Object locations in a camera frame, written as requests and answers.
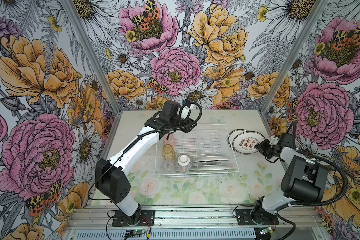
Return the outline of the green rim hao shi plate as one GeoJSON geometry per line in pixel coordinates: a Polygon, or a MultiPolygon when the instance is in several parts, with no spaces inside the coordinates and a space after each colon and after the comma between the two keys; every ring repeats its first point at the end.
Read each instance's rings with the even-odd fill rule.
{"type": "Polygon", "coordinates": [[[205,156],[199,159],[194,160],[194,163],[207,163],[207,162],[225,162],[229,161],[230,159],[223,157],[223,156],[205,156]]]}

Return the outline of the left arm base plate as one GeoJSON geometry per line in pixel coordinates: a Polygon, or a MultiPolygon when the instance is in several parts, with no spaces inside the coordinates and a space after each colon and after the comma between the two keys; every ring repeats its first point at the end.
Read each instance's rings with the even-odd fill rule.
{"type": "Polygon", "coordinates": [[[155,210],[137,210],[131,217],[121,210],[116,211],[112,226],[113,227],[153,227],[155,222],[155,210]]]}

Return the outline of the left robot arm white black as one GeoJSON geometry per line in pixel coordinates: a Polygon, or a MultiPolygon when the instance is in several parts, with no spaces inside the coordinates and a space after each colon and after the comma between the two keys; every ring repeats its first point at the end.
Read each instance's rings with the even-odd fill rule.
{"type": "Polygon", "coordinates": [[[165,135],[176,131],[189,133],[197,126],[203,109],[200,104],[184,100],[182,104],[166,101],[162,110],[149,118],[138,135],[110,159],[96,163],[94,187],[118,207],[123,221],[136,225],[141,219],[141,205],[130,194],[128,175],[145,152],[165,135]]]}

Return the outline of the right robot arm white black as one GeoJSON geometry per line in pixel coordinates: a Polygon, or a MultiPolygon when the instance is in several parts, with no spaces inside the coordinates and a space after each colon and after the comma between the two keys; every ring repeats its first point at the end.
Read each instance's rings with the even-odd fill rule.
{"type": "Polygon", "coordinates": [[[255,145],[266,160],[276,158],[288,165],[281,189],[255,202],[251,211],[256,224],[277,223],[276,213],[292,206],[292,202],[320,203],[322,201],[328,170],[298,152],[295,136],[282,133],[255,145]]]}

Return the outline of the red character plate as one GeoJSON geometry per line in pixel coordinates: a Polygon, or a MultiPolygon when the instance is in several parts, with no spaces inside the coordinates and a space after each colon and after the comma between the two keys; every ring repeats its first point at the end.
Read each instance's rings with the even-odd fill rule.
{"type": "Polygon", "coordinates": [[[237,153],[253,154],[259,151],[255,148],[255,146],[264,140],[265,137],[262,134],[253,131],[246,131],[234,137],[232,147],[237,153]]]}

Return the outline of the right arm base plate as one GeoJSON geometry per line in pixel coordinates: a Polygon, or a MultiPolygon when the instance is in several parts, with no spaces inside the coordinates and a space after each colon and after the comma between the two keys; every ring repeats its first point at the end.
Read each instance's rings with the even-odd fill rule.
{"type": "Polygon", "coordinates": [[[279,225],[279,219],[276,215],[272,215],[264,210],[255,211],[253,209],[236,209],[234,210],[239,226],[249,225],[279,225]]]}

